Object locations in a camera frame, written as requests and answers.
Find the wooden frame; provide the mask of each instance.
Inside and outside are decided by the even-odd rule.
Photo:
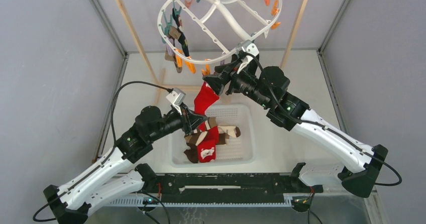
[[[296,15],[296,19],[294,20],[293,28],[291,29],[290,37],[289,37],[288,42],[287,42],[287,47],[285,49],[285,53],[284,53],[284,56],[283,56],[281,64],[280,64],[281,68],[283,68],[285,66],[285,64],[287,63],[288,57],[290,55],[291,48],[292,48],[293,43],[294,43],[294,39],[295,39],[296,34],[297,34],[297,30],[299,29],[299,25],[300,25],[300,22],[302,20],[304,10],[306,8],[307,1],[308,0],[302,0],[302,2],[300,4],[299,11]],[[141,54],[142,58],[145,61],[145,64],[146,64],[148,70],[151,73],[151,76],[152,76],[154,83],[157,84],[157,85],[161,85],[163,87],[167,87],[167,88],[177,87],[177,88],[180,88],[183,91],[195,91],[195,92],[199,91],[200,86],[195,86],[195,85],[166,85],[166,84],[164,84],[164,77],[165,77],[165,74],[166,74],[165,68],[162,69],[161,75],[160,75],[160,80],[158,80],[157,76],[155,75],[155,73],[152,69],[152,66],[151,66],[151,63],[148,59],[148,56],[146,55],[144,47],[142,46],[141,40],[139,39],[139,36],[136,33],[136,29],[133,26],[132,20],[130,19],[130,15],[126,10],[126,6],[125,6],[123,0],[116,0],[116,3],[117,3],[117,5],[120,9],[121,14],[123,15],[123,18],[124,18],[128,28],[129,28],[129,31],[130,31],[130,33],[133,37],[133,40],[135,41],[135,44],[136,44],[136,46],[139,50],[139,53]],[[154,99],[154,105],[157,105],[158,102],[159,102],[161,90],[162,89],[157,90],[156,97]]]

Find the red wire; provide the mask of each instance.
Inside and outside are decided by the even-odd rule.
[[[157,198],[161,197],[161,183],[158,183],[158,194],[157,194]]]
[[[312,195],[315,193],[315,191],[313,190],[312,186],[310,187],[310,194],[308,198],[311,198]]]

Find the laundry basket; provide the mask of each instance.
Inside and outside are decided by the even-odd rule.
[[[183,153],[186,145],[184,133],[175,131],[169,135],[169,158],[174,167],[200,167],[250,163],[255,159],[255,136],[249,108],[241,104],[214,105],[205,115],[216,117],[218,126],[237,126],[241,130],[238,138],[229,138],[226,145],[216,145],[216,159],[207,163],[191,163]]]

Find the red sock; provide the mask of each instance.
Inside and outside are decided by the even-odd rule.
[[[216,159],[216,144],[219,141],[218,127],[208,130],[207,136],[197,146],[198,160],[201,163],[210,162]]]
[[[214,102],[219,99],[219,96],[207,86],[207,83],[204,82],[201,86],[200,92],[197,97],[194,99],[194,112],[198,115],[205,115],[205,111],[210,107]],[[205,130],[204,123],[198,127],[201,131]]]

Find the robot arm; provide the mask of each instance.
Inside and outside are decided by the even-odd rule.
[[[173,89],[166,97],[172,110],[163,116],[159,108],[145,107],[133,126],[98,161],[68,183],[48,186],[43,192],[48,201],[46,206],[50,206],[55,219],[60,224],[84,223],[89,215],[112,200],[152,188],[155,173],[147,164],[138,165],[119,179],[107,181],[149,153],[154,141],[179,129],[190,134],[207,120],[206,116],[189,110],[183,103],[184,97],[180,89]]]
[[[333,165],[316,165],[315,168],[299,163],[292,174],[303,183],[308,186],[341,184],[354,195],[368,197],[382,166],[377,159],[384,161],[387,149],[361,143],[327,123],[307,103],[287,92],[290,80],[279,67],[261,68],[257,78],[258,59],[257,47],[246,41],[240,45],[238,56],[234,55],[231,63],[217,66],[214,74],[203,79],[218,95],[230,83],[227,95],[242,93],[269,109],[266,117],[275,125],[308,137],[341,161]]]

